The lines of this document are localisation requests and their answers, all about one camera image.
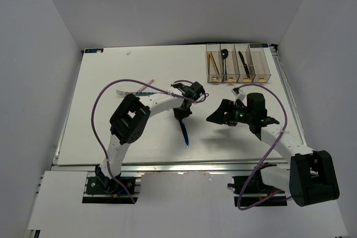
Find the blue knife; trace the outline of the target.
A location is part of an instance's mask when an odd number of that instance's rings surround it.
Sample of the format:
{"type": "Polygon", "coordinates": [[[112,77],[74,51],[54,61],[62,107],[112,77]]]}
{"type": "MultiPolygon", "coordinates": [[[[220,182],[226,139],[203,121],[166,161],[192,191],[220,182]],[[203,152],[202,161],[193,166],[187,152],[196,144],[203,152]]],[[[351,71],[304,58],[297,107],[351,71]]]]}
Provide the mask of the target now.
{"type": "Polygon", "coordinates": [[[182,135],[183,135],[183,138],[184,138],[184,141],[185,141],[185,145],[188,148],[189,147],[189,136],[188,136],[186,127],[185,127],[185,125],[184,125],[182,120],[179,120],[178,122],[179,122],[179,125],[180,125],[180,128],[181,128],[181,131],[182,131],[182,135]]]}

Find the orange chopstick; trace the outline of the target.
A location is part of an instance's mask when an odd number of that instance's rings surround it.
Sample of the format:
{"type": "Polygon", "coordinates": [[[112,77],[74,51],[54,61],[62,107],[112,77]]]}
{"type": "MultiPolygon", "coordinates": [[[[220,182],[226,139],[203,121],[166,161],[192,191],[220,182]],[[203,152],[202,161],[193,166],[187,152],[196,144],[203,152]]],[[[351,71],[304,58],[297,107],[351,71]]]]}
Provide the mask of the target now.
{"type": "Polygon", "coordinates": [[[217,65],[216,65],[216,62],[215,62],[215,60],[214,60],[214,57],[213,57],[212,53],[211,53],[211,62],[212,62],[212,65],[213,65],[213,68],[214,68],[215,73],[216,73],[217,75],[219,75],[219,70],[218,70],[218,67],[217,67],[217,65]]]}
{"type": "Polygon", "coordinates": [[[207,67],[208,67],[208,77],[210,77],[210,67],[211,67],[211,52],[207,52],[207,67]]]}

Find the black spoon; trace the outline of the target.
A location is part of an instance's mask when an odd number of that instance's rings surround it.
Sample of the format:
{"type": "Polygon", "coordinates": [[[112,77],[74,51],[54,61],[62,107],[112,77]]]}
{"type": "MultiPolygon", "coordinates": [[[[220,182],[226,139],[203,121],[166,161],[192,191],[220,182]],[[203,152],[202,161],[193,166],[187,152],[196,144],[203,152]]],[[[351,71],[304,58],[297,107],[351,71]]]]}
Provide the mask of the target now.
{"type": "Polygon", "coordinates": [[[221,50],[221,61],[222,61],[222,66],[223,66],[223,74],[226,77],[227,71],[226,71],[226,59],[228,58],[228,50],[227,49],[222,49],[221,50]]]}

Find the green handled fork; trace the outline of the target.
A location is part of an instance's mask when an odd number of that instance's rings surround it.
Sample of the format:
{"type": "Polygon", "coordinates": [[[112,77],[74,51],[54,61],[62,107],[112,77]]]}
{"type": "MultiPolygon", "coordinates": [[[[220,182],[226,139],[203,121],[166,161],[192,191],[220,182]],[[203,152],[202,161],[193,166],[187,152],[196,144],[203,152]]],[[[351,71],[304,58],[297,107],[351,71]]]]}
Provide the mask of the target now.
{"type": "Polygon", "coordinates": [[[129,94],[133,94],[135,96],[150,96],[155,94],[155,92],[143,92],[143,91],[129,92],[129,91],[121,91],[121,90],[116,90],[115,93],[119,98],[124,98],[129,94]]]}

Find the black knife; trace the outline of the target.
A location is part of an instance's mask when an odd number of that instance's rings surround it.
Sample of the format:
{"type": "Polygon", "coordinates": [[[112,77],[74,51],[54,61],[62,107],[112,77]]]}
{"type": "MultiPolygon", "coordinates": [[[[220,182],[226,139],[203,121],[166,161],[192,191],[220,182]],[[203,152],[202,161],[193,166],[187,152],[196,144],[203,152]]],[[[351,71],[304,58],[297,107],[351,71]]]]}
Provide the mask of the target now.
{"type": "Polygon", "coordinates": [[[243,67],[244,67],[244,70],[245,70],[245,74],[246,74],[247,78],[250,79],[250,72],[249,72],[249,69],[248,69],[248,65],[245,62],[245,58],[244,58],[242,52],[238,51],[238,55],[239,55],[240,60],[241,60],[241,62],[243,64],[243,67]]]}

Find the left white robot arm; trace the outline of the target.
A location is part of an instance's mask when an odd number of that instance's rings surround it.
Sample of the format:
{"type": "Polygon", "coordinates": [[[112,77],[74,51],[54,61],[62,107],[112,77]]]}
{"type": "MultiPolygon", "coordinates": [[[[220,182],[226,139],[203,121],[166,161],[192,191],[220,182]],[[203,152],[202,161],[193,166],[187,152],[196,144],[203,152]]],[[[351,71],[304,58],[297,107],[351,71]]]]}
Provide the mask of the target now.
{"type": "Polygon", "coordinates": [[[129,146],[142,136],[149,118],[172,110],[175,119],[181,122],[192,114],[191,105],[205,101],[207,93],[197,81],[191,85],[178,81],[171,84],[168,90],[155,89],[156,92],[151,95],[128,94],[109,119],[110,140],[105,147],[94,124],[95,110],[105,90],[98,95],[91,112],[91,127],[104,151],[103,162],[95,168],[95,177],[99,187],[106,193],[114,193],[119,188],[128,192],[128,187],[119,180],[123,160],[129,146]]]}

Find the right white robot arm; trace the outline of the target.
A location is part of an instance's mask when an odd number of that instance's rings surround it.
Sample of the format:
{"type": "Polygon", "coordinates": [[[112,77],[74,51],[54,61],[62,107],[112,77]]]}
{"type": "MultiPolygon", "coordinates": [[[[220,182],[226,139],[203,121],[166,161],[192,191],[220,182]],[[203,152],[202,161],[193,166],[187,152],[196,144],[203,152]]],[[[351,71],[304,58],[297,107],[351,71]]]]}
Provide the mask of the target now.
{"type": "Polygon", "coordinates": [[[266,100],[261,93],[250,93],[243,103],[239,93],[235,101],[222,100],[220,106],[207,117],[210,123],[234,127],[246,124],[249,130],[262,142],[275,150],[289,164],[280,168],[261,159],[243,183],[231,184],[239,195],[237,205],[248,188],[263,193],[268,189],[265,200],[285,192],[300,207],[336,200],[340,190],[332,156],[325,150],[313,150],[303,145],[268,116],[266,100]]]}

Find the clear container compartment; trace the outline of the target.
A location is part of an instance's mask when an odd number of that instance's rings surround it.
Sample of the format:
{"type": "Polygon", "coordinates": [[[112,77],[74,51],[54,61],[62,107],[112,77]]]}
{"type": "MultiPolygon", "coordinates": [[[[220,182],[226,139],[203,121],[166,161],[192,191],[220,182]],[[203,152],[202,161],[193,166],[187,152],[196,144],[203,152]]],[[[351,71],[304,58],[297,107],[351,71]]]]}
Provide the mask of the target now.
{"type": "Polygon", "coordinates": [[[236,43],[234,45],[238,69],[239,69],[239,83],[251,83],[253,82],[255,72],[253,67],[252,56],[250,53],[249,45],[236,43]]]}
{"type": "Polygon", "coordinates": [[[226,59],[226,77],[223,75],[223,82],[227,83],[236,83],[239,79],[239,69],[237,56],[234,48],[234,44],[232,43],[224,43],[220,45],[221,50],[228,50],[228,58],[226,59]]]}
{"type": "Polygon", "coordinates": [[[206,74],[208,83],[223,81],[221,48],[218,43],[206,44],[206,74]]]}
{"type": "Polygon", "coordinates": [[[255,72],[253,83],[267,83],[270,79],[271,73],[268,67],[265,49],[266,48],[250,48],[255,72]]]}

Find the right blue label sticker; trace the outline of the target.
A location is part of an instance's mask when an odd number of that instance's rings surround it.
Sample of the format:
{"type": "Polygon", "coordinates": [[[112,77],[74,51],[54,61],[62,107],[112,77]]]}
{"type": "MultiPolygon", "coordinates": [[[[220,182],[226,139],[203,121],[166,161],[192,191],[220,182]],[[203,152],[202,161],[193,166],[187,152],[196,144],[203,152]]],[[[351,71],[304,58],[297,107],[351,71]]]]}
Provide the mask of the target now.
{"type": "Polygon", "coordinates": [[[268,48],[269,45],[267,43],[250,43],[250,48],[268,48]]]}

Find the blue label sticker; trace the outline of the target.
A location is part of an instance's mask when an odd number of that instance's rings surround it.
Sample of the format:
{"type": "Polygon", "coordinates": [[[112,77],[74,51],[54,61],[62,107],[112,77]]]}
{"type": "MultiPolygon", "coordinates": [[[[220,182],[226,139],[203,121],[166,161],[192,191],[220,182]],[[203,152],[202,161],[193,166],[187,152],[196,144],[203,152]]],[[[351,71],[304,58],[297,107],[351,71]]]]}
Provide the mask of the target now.
{"type": "Polygon", "coordinates": [[[85,54],[95,54],[95,53],[102,53],[104,51],[103,48],[86,48],[84,50],[85,54]]]}
{"type": "Polygon", "coordinates": [[[250,43],[250,48],[268,48],[269,45],[267,43],[250,43]]]}

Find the left blue label sticker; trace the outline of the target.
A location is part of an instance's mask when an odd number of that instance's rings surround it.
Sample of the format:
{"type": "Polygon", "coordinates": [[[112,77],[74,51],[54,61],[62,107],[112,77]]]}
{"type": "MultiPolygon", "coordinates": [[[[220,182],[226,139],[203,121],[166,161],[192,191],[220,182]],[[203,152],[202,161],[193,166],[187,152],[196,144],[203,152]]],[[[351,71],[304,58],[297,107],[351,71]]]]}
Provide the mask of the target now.
{"type": "Polygon", "coordinates": [[[84,50],[85,54],[95,54],[95,53],[102,53],[104,51],[103,48],[86,48],[84,50]]]}

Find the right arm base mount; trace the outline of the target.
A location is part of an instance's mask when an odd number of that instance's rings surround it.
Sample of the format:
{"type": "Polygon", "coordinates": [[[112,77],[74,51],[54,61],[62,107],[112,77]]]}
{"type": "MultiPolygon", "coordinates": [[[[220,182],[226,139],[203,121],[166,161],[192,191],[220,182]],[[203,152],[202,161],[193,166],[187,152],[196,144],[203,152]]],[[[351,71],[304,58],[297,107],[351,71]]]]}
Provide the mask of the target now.
{"type": "MultiPolygon", "coordinates": [[[[234,176],[232,182],[227,184],[227,187],[234,193],[234,205],[238,207],[238,198],[248,176],[234,176]]],[[[273,186],[263,183],[260,171],[257,171],[253,178],[249,181],[240,202],[241,207],[250,206],[271,194],[278,192],[269,200],[258,204],[258,207],[279,207],[287,206],[290,197],[286,196],[285,192],[273,186]]]]}

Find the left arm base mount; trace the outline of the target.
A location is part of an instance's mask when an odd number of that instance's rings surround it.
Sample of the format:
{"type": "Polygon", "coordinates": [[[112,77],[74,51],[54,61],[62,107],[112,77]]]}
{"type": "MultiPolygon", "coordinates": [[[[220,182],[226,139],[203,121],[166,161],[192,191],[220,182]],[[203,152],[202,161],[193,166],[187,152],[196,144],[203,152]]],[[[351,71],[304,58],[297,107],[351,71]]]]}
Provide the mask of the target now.
{"type": "MultiPolygon", "coordinates": [[[[136,177],[118,177],[133,199],[137,201],[140,192],[140,179],[136,177]]],[[[96,176],[88,176],[85,183],[82,203],[133,205],[125,189],[113,181],[108,187],[104,186],[96,176]]]]}

